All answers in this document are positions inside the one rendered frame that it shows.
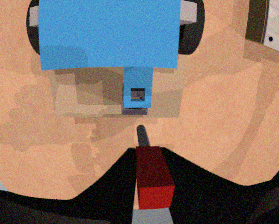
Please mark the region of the tan wooden ramp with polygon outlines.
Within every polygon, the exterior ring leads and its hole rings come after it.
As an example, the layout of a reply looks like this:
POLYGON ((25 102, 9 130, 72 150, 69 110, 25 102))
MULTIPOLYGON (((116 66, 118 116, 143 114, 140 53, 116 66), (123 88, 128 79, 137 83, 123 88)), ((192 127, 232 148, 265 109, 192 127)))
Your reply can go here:
POLYGON ((187 57, 154 67, 151 108, 124 108, 124 67, 49 69, 55 116, 179 119, 187 57))

